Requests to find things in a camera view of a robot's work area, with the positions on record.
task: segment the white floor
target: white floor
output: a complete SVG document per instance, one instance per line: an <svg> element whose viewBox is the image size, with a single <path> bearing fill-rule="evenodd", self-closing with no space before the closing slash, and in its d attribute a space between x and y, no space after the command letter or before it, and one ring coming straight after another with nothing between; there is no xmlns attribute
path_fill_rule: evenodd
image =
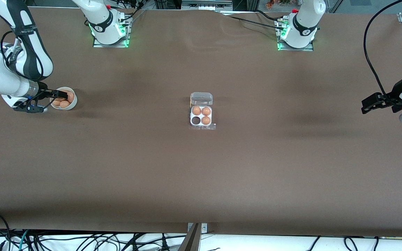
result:
<svg viewBox="0 0 402 251"><path fill-rule="evenodd" d="M181 234L166 234L167 237L181 235ZM46 238L74 238L74 237L87 237L89 235L55 235L45 236ZM155 239L160 239L161 234L146 234L139 238L138 242L148 242ZM127 242L133 235L121 234L117 235L120 241ZM219 248L219 251L307 251L316 237L301 237L301 236L257 236L257 235L210 235L206 234L202 236L200 251L212 251ZM46 247L52 251L75 251L77 247L83 242L84 239L68 240L68 241L56 241L49 240L42 242ZM0 237L0 244L4 241L3 237ZM168 239L167 244L176 246L181 244L183 238ZM359 251L372 251L375 245L375 239L370 238L353 238L357 249ZM355 251L350 241L348 245ZM95 249L95 242L88 246L85 251L92 251ZM3 251L8 249L7 243L4 246ZM118 247L110 243L104 243L100 246L99 251L116 251ZM159 247L157 245L147 245L140 248L141 251L156 251ZM321 237L316 243L313 251L346 251L343 238L340 237ZM402 250L402 240L393 239L380 239L376 251L400 251Z"/></svg>

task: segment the blue cable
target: blue cable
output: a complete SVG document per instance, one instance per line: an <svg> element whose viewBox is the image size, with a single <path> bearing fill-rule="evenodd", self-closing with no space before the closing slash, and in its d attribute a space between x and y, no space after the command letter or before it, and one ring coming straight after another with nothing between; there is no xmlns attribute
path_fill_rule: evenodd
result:
<svg viewBox="0 0 402 251"><path fill-rule="evenodd" d="M29 229L27 229L27 230L24 232L23 236L21 237L20 246L18 247L18 251L21 251L21 250L23 249L23 248L22 248L22 246L23 246L23 241L24 241L24 239L26 238L27 231L29 231Z"/></svg>

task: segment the white bowl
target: white bowl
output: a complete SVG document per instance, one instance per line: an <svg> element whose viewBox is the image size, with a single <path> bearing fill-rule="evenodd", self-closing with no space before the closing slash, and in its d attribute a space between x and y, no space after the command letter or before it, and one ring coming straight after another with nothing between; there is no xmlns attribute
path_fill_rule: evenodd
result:
<svg viewBox="0 0 402 251"><path fill-rule="evenodd" d="M68 105L65 108L61 108L60 106L56 106L56 105L51 104L52 107L54 107L57 110L63 110L63 111L71 110L72 108L75 107L75 105L77 104L77 95L75 95L74 90L72 90L69 87L60 87L60 88L57 89L57 91L71 91L74 94L74 100L72 101L72 103L70 105Z"/></svg>

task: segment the clear plastic egg carton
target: clear plastic egg carton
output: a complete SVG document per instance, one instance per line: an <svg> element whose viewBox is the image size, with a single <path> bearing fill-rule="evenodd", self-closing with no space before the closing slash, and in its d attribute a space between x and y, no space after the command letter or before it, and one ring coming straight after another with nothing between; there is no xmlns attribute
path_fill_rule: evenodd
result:
<svg viewBox="0 0 402 251"><path fill-rule="evenodd" d="M212 122L213 110L210 107L214 97L209 92L190 94L190 124L193 129L215 130L217 124Z"/></svg>

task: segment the brown table surface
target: brown table surface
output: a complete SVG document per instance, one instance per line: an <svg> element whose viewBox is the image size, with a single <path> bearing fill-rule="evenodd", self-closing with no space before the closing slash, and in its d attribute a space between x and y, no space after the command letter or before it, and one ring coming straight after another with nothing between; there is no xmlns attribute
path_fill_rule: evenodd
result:
<svg viewBox="0 0 402 251"><path fill-rule="evenodd" d="M45 82L79 101L25 114L0 97L11 227L402 235L402 124L360 111L379 91L362 50L371 16L326 14L314 52L290 52L270 28L212 11L147 11L127 49L93 48L79 9L32 14L54 62ZM396 16L379 16L367 46L390 90L402 78ZM217 130L190 130L192 92L214 95Z"/></svg>

